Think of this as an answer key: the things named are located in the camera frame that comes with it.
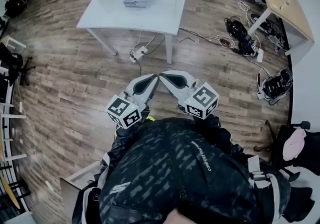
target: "white strap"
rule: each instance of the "white strap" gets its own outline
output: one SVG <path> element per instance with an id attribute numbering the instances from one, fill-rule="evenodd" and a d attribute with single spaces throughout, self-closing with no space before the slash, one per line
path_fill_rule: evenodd
<path id="1" fill-rule="evenodd" d="M 260 162 L 258 155 L 248 158 L 248 169 L 249 173 L 260 172 Z"/>
<path id="2" fill-rule="evenodd" d="M 280 218 L 279 210 L 280 210 L 280 190 L 279 184 L 276 177 L 273 174 L 266 175 L 271 180 L 272 189 L 273 189 L 273 202 L 274 202 L 274 216 L 272 224 L 277 224 Z"/>
<path id="3" fill-rule="evenodd" d="M 249 178 L 249 183 L 253 188 L 256 185 L 258 189 L 263 189 L 271 184 L 269 181 L 267 181 L 266 175 L 260 171 L 258 155 L 248 158 L 248 169 L 249 172 L 253 174 L 253 179 Z"/>
<path id="4" fill-rule="evenodd" d="M 108 167 L 103 171 L 103 173 L 100 175 L 99 180 L 98 180 L 97 188 L 99 188 L 101 190 L 102 190 L 102 188 L 104 187 L 104 185 L 106 183 L 106 178 L 107 178 L 107 175 L 108 175 L 109 165 L 110 165 L 110 157 L 109 157 L 109 155 L 107 153 L 105 153 L 102 159 L 106 162 Z M 95 188 L 96 187 L 89 188 L 83 194 L 82 216 L 81 216 L 82 224 L 87 224 L 86 211 L 87 211 L 87 206 L 88 206 L 88 197 L 89 197 L 89 193 Z"/>
<path id="5" fill-rule="evenodd" d="M 82 224 L 87 224 L 86 221 L 86 211 L 87 211 L 87 206 L 88 206 L 88 197 L 89 193 L 91 190 L 95 189 L 95 187 L 87 189 L 84 194 L 83 194 L 83 201 L 82 201 L 82 216 L 81 216 L 81 223 Z"/>

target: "black cable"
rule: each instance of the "black cable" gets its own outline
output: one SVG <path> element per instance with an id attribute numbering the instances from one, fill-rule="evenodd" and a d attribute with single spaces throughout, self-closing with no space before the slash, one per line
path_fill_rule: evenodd
<path id="1" fill-rule="evenodd" d="M 147 55 L 147 54 L 151 54 L 151 53 L 155 52 L 155 50 L 156 50 L 158 47 L 160 47 L 160 45 L 162 44 L 162 42 L 164 42 L 165 39 L 166 39 L 166 38 L 164 38 L 164 39 L 158 44 L 158 46 L 156 46 L 156 47 L 155 47 L 152 51 L 150 51 L 149 53 L 144 53 L 144 52 L 142 51 L 142 54 Z"/>
<path id="2" fill-rule="evenodd" d="M 142 70 L 141 65 L 136 58 L 134 58 L 134 61 L 136 61 L 136 63 L 139 65 L 139 77 L 141 77 L 141 70 Z"/>

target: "power adapter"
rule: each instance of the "power adapter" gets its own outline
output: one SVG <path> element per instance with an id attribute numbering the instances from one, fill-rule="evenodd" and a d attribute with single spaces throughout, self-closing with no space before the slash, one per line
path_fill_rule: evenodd
<path id="1" fill-rule="evenodd" d="M 230 42 L 227 41 L 224 38 L 220 38 L 219 41 L 221 42 L 221 44 L 223 44 L 224 46 L 231 46 Z"/>
<path id="2" fill-rule="evenodd" d="M 143 57 L 143 55 L 146 54 L 147 52 L 148 50 L 144 46 L 142 46 L 136 52 L 130 55 L 131 62 L 135 63 L 137 60 Z"/>

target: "pink cloth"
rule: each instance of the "pink cloth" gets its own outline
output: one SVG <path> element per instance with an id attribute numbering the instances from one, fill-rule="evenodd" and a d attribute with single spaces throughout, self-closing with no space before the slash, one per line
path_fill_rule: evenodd
<path id="1" fill-rule="evenodd" d="M 283 159 L 286 161 L 297 158 L 305 145 L 306 132 L 304 129 L 296 129 L 284 143 Z"/>

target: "power strip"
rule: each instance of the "power strip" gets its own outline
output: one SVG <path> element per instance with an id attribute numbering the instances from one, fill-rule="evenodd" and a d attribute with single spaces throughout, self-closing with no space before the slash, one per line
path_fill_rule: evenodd
<path id="1" fill-rule="evenodd" d="M 264 51 L 261 48 L 259 48 L 258 49 L 258 56 L 256 58 L 256 61 L 261 63 L 263 58 L 264 58 L 263 55 L 264 55 Z"/>
<path id="2" fill-rule="evenodd" d="M 133 53 L 133 57 L 130 57 L 131 62 L 135 63 L 136 61 L 134 60 L 134 58 L 139 60 L 147 52 L 148 50 L 144 46 L 142 46 L 136 52 Z"/>

